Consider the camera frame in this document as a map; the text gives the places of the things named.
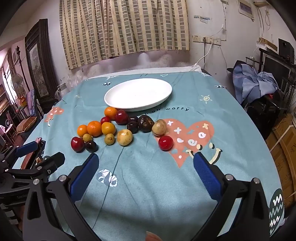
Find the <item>person right hand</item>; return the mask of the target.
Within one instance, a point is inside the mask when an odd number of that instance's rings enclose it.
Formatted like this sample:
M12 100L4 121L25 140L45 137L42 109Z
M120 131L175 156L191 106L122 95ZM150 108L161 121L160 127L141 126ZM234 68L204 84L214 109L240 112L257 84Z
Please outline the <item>person right hand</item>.
M162 241L162 239L158 235L146 231L145 241Z

